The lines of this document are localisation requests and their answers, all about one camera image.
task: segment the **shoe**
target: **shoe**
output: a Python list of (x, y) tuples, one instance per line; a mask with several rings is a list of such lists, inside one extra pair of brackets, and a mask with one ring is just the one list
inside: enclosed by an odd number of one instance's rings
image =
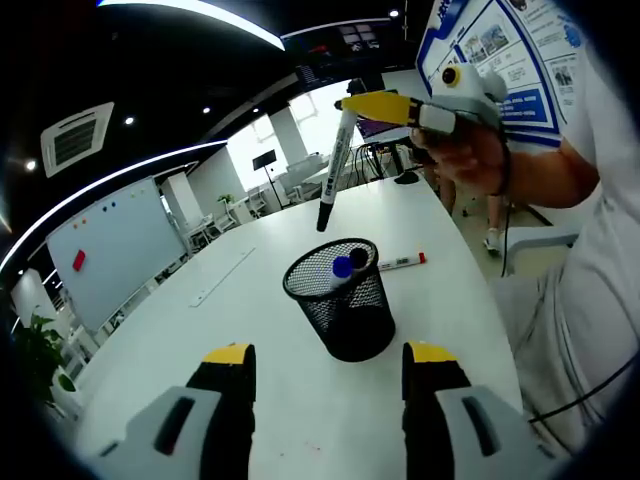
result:
[(497, 228), (487, 230), (487, 236), (482, 243), (490, 255), (500, 255), (500, 230)]

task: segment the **whiteboard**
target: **whiteboard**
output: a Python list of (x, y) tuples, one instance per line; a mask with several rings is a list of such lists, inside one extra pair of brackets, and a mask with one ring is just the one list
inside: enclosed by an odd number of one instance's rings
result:
[[(97, 331), (148, 280), (186, 253), (148, 178), (103, 198), (47, 237), (82, 324)], [(78, 252), (85, 260), (73, 268)]]

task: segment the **green plant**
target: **green plant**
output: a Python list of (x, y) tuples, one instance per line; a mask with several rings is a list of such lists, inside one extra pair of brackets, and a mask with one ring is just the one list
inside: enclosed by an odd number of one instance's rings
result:
[(220, 195), (218, 197), (218, 201), (221, 201), (221, 200), (226, 200), (227, 203), (233, 203), (235, 201), (235, 198), (230, 193), (227, 193), (225, 195)]
[[(60, 354), (62, 337), (53, 329), (42, 330), (51, 322), (52, 319), (34, 313), (29, 328), (16, 330), (15, 333), (18, 361), (27, 385), (32, 395), (47, 405), (53, 405), (53, 374), (64, 365)], [(58, 375), (58, 382), (64, 390), (75, 392), (73, 382), (66, 375)]]

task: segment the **hand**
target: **hand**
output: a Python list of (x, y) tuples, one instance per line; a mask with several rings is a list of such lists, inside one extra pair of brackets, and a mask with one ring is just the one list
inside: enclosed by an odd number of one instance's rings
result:
[(419, 128), (412, 129), (410, 137), (436, 161), (438, 175), (467, 184), (485, 195), (500, 189), (504, 152), (498, 134), (489, 127), (458, 117), (456, 130), (450, 137)]

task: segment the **white shirt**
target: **white shirt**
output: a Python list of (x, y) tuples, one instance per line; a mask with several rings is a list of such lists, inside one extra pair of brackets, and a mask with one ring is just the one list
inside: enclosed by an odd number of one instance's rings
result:
[[(557, 287), (557, 318), (584, 392), (638, 350), (640, 333), (640, 142), (624, 98), (587, 47), (566, 140), (600, 174), (602, 196), (571, 249)], [(598, 394), (609, 404), (625, 376)]]

